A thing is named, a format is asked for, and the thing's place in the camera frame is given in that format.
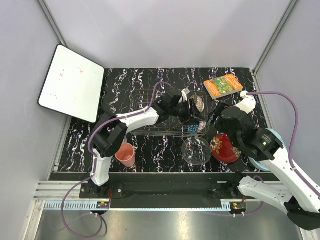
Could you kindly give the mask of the red white patterned bowl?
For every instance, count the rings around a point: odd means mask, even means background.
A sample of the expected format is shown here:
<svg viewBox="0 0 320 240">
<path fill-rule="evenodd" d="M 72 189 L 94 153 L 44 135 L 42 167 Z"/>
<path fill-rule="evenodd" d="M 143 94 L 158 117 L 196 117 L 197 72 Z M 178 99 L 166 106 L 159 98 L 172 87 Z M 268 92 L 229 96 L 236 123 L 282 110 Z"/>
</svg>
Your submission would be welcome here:
<svg viewBox="0 0 320 240">
<path fill-rule="evenodd" d="M 194 102 L 195 107 L 197 108 L 197 110 L 202 113 L 205 109 L 205 104 L 202 100 L 201 97 L 199 97 L 198 95 L 194 94 L 191 96 L 192 101 Z"/>
</svg>

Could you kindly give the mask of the blue triangle pattern bowl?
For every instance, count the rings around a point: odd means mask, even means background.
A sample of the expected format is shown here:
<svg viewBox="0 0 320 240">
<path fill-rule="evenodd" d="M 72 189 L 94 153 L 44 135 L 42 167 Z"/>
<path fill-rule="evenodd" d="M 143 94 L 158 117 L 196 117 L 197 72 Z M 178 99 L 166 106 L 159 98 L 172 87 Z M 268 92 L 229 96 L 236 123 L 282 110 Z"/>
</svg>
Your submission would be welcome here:
<svg viewBox="0 0 320 240">
<path fill-rule="evenodd" d="M 207 123 L 205 121 L 200 121 L 199 123 L 193 123 L 188 126 L 189 133 L 199 133 L 206 128 Z"/>
</svg>

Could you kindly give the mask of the red floral plate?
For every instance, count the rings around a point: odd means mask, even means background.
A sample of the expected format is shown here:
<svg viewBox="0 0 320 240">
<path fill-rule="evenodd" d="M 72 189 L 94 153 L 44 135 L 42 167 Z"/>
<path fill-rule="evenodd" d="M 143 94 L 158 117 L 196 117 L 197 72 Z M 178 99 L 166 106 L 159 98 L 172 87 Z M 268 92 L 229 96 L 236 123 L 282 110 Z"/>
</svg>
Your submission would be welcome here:
<svg viewBox="0 0 320 240">
<path fill-rule="evenodd" d="M 242 152 L 234 147 L 227 134 L 218 134 L 210 142 L 212 156 L 219 162 L 230 164 L 236 162 Z"/>
</svg>

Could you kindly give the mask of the clear glass plate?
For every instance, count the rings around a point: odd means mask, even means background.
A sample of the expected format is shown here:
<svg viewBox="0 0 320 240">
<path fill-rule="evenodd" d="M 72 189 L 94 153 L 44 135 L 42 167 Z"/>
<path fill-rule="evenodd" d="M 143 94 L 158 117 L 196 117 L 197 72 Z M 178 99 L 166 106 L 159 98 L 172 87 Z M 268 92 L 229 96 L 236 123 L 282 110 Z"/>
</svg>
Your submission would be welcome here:
<svg viewBox="0 0 320 240">
<path fill-rule="evenodd" d="M 211 160 L 212 152 L 204 138 L 189 137 L 181 146 L 182 159 L 191 165 L 204 165 Z"/>
</svg>

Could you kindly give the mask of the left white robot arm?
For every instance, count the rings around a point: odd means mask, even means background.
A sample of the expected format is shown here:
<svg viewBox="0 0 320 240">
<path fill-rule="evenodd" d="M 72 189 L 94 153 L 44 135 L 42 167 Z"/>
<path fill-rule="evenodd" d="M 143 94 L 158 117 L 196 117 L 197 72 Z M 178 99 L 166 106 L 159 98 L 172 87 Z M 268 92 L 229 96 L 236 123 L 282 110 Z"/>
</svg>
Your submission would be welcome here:
<svg viewBox="0 0 320 240">
<path fill-rule="evenodd" d="M 203 99 L 188 90 L 171 89 L 165 94 L 151 97 L 149 104 L 129 113 L 114 114 L 105 110 L 90 133 L 88 150 L 93 154 L 90 173 L 90 192 L 97 198 L 108 193 L 107 182 L 113 156 L 121 149 L 126 135 L 146 126 L 154 126 L 178 118 L 188 132 L 197 134 L 206 127 Z"/>
</svg>

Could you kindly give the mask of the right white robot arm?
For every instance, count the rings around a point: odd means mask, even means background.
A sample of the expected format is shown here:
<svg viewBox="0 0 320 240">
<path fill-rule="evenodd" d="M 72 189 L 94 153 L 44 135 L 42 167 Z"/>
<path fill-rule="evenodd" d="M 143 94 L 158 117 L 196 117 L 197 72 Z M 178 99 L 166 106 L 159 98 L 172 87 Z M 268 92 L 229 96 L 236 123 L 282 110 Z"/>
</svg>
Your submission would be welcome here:
<svg viewBox="0 0 320 240">
<path fill-rule="evenodd" d="M 232 146 L 242 154 L 265 165 L 287 189 L 236 172 L 221 186 L 221 191 L 235 199 L 243 195 L 269 204 L 306 231 L 319 229 L 319 186 L 295 164 L 279 137 L 270 129 L 255 128 L 249 116 L 255 107 L 256 100 L 252 96 L 244 97 L 235 106 L 219 103 L 208 123 L 227 134 Z"/>
</svg>

